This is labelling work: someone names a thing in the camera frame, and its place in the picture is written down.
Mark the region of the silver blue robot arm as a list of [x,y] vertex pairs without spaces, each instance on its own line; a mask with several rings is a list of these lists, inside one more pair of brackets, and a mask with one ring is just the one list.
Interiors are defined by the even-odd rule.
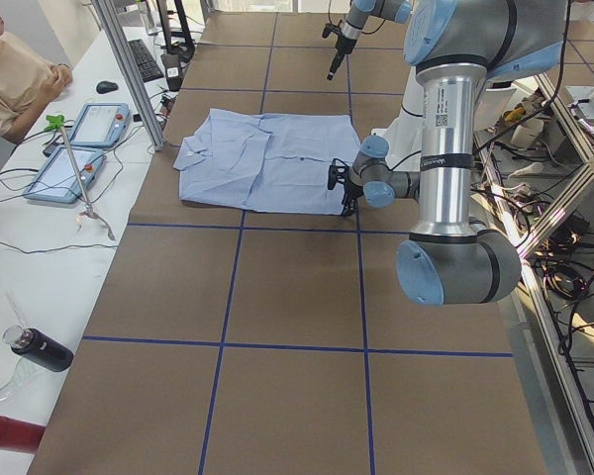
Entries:
[[469,215],[476,106],[488,83],[558,64],[566,1],[355,1],[335,26],[337,59],[350,54],[370,17],[407,27],[404,56],[423,89],[420,166],[396,171],[387,141],[367,138],[354,162],[329,169],[346,214],[413,198],[419,219],[396,254],[406,296],[420,305],[478,304],[510,294],[521,277],[515,247]]
[[363,34],[370,17],[384,21],[404,24],[412,13],[412,3],[403,0],[357,0],[352,1],[345,17],[338,23],[328,22],[324,26],[322,38],[337,37],[336,53],[332,60],[327,79],[332,80],[347,55],[350,55]]

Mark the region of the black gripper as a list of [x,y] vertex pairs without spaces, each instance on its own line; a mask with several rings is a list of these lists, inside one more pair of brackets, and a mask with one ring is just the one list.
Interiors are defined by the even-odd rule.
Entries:
[[357,209],[358,199],[361,197],[360,186],[345,186],[344,195],[342,199],[343,209],[341,215],[343,217],[350,217],[355,214]]
[[336,54],[333,58],[331,63],[329,72],[327,74],[327,79],[332,80],[339,67],[342,65],[345,57],[352,53],[354,46],[359,38],[359,33],[351,34],[350,36],[346,36],[343,33],[336,33],[337,41],[335,44]]

